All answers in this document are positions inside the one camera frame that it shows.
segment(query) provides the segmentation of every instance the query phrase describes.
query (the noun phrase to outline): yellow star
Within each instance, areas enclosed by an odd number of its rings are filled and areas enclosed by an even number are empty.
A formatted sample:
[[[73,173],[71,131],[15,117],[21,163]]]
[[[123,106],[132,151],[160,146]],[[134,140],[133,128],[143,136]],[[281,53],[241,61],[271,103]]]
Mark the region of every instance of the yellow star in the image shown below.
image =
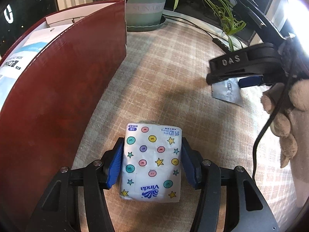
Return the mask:
[[[171,138],[171,137],[167,141],[170,143],[170,145],[172,145],[172,143],[175,143],[174,138]]]
[[[171,199],[173,198],[173,197],[176,197],[176,192],[174,193],[173,191],[169,194],[169,196],[171,197]]]
[[[158,166],[159,166],[159,165],[164,165],[164,164],[163,164],[163,160],[160,159],[160,158],[158,158],[158,160],[155,161],[155,163],[157,163]]]
[[[128,195],[129,191],[123,190],[121,193],[122,193],[123,196],[129,196]]]

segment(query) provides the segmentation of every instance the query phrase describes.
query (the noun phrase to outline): pink circle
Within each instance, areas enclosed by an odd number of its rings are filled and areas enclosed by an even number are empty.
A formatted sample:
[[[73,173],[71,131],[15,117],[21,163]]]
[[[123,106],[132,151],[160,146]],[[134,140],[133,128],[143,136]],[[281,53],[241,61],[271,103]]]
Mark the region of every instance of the pink circle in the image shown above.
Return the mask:
[[[143,133],[146,133],[146,132],[148,132],[148,131],[149,131],[149,128],[148,128],[148,127],[146,127],[146,126],[142,127],[142,132],[143,132]]]
[[[165,151],[165,147],[158,147],[158,153],[162,153]]]
[[[154,176],[157,175],[157,172],[156,172],[155,170],[150,170],[149,173],[148,173],[148,175],[149,175],[150,177],[154,177]]]
[[[147,161],[145,161],[144,159],[141,159],[141,160],[138,162],[138,164],[139,164],[141,167],[143,167],[143,166],[146,166]]]

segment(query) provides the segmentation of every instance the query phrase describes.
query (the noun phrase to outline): stuffed animal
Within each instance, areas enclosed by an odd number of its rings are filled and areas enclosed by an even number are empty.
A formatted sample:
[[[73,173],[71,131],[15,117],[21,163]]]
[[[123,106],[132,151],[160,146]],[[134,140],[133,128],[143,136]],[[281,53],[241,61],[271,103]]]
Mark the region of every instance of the stuffed animal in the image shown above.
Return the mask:
[[[263,92],[261,103],[267,113],[273,111],[283,88],[278,83]],[[302,207],[309,195],[309,79],[299,80],[291,87],[270,129],[280,137],[280,167],[290,161],[297,205]]]

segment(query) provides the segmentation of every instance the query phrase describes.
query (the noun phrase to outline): blue swirl logo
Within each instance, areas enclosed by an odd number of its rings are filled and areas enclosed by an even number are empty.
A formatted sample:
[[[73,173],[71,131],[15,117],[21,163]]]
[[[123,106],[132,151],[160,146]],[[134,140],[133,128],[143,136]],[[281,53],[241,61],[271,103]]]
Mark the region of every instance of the blue swirl logo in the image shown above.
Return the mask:
[[[155,190],[150,190],[148,192],[144,192],[142,193],[142,196],[150,199],[151,197],[156,197],[159,193],[159,190],[158,189],[155,189]]]

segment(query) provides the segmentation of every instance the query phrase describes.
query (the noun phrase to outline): yellow circle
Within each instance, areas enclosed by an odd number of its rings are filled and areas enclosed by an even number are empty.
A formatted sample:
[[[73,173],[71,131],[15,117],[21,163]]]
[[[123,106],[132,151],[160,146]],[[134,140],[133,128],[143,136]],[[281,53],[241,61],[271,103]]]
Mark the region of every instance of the yellow circle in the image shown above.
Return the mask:
[[[178,159],[172,159],[172,164],[174,165],[174,166],[177,166],[178,164],[179,164],[179,160]]]
[[[155,142],[155,141],[157,140],[157,137],[154,136],[154,135],[150,135],[150,136],[148,137],[148,139],[149,139],[150,142]]]

